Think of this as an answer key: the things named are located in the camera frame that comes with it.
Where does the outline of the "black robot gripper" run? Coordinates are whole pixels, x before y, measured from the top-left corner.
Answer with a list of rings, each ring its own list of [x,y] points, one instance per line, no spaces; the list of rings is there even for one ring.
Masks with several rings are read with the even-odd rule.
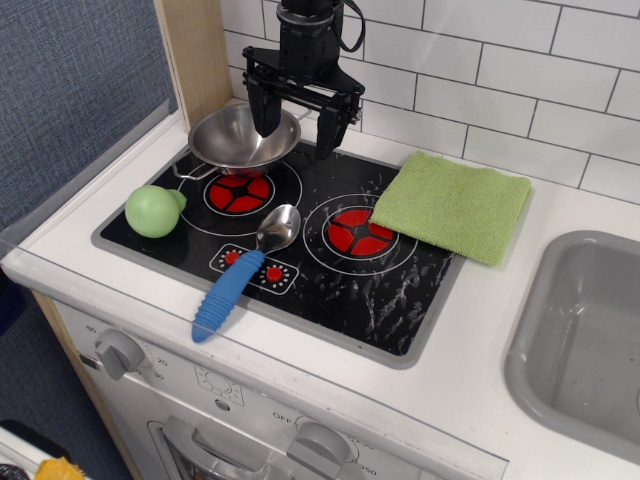
[[[340,54],[360,48],[342,39],[344,14],[279,12],[280,42],[276,49],[246,47],[244,83],[254,127],[261,137],[275,132],[281,121],[281,101],[307,107],[322,107],[317,121],[316,156],[326,159],[338,148],[347,127],[355,121],[355,110],[364,86],[339,66]]]

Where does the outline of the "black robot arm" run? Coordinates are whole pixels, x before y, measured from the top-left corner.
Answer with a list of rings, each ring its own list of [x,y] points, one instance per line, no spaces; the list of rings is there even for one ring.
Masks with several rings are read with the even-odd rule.
[[[282,1],[276,16],[279,48],[243,50],[254,126],[263,137],[274,133],[284,100],[316,111],[316,156],[325,159],[361,117],[365,87],[341,69],[339,58],[364,43],[364,14],[353,1]]]

